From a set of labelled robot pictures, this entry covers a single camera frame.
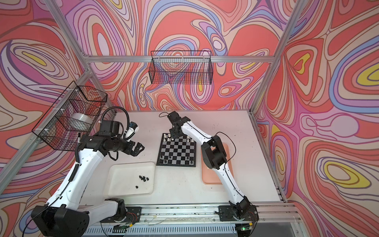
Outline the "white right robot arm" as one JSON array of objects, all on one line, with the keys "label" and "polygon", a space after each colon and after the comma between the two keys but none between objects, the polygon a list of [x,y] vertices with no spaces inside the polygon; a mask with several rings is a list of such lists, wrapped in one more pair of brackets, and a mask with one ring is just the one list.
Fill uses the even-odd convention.
[{"label": "white right robot arm", "polygon": [[251,218],[253,222],[257,222],[259,216],[256,206],[252,205],[239,189],[229,168],[229,159],[221,138],[218,135],[207,134],[188,117],[181,117],[176,111],[169,113],[167,117],[172,124],[169,130],[171,138],[189,136],[201,146],[202,159],[205,165],[216,173],[227,192],[234,218],[236,220]]}]

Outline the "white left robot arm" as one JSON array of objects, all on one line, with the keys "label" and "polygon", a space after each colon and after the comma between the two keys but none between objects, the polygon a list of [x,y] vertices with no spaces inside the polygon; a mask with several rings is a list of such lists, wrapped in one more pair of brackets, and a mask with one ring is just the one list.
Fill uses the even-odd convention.
[{"label": "white left robot arm", "polygon": [[111,152],[138,156],[145,148],[131,140],[138,131],[137,123],[105,120],[100,130],[85,135],[75,148],[75,163],[56,192],[45,205],[37,205],[32,221],[46,237],[81,237],[88,227],[103,220],[122,222],[127,217],[124,201],[108,198],[102,203],[80,208],[80,201],[97,166]]}]

